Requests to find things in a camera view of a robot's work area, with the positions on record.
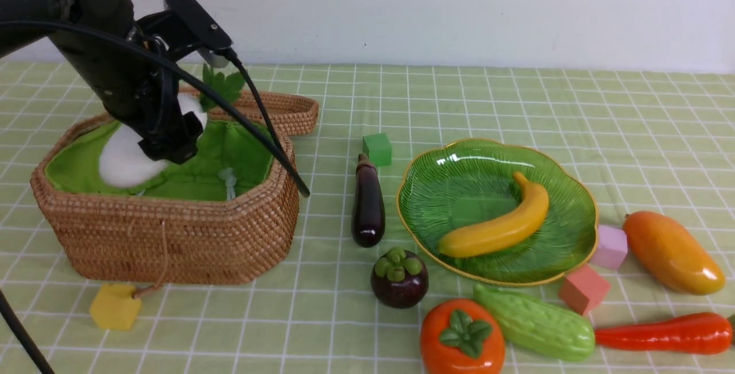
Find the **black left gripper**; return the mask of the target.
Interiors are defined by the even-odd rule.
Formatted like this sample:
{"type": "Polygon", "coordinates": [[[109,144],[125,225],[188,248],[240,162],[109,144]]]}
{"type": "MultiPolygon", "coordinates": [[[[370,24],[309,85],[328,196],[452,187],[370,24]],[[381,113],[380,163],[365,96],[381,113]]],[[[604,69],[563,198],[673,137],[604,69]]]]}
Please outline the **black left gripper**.
{"type": "Polygon", "coordinates": [[[166,42],[137,28],[117,40],[94,29],[82,36],[82,78],[105,109],[137,132],[144,155],[178,165],[194,157],[204,122],[179,102],[176,71],[160,64],[166,42]]]}

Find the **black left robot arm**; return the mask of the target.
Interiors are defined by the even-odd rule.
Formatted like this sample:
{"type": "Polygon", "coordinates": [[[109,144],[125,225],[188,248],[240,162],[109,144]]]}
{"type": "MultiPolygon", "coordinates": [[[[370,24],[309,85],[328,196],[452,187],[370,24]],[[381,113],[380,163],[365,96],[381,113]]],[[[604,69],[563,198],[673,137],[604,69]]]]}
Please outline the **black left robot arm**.
{"type": "MultiPolygon", "coordinates": [[[[62,21],[96,29],[172,61],[195,46],[171,11],[137,20],[131,0],[1,0],[1,16],[2,21],[62,21]]],[[[137,133],[133,149],[174,164],[194,157],[204,123],[177,102],[179,80],[172,71],[65,29],[3,29],[2,56],[42,38],[71,63],[108,114],[137,133]]]]}

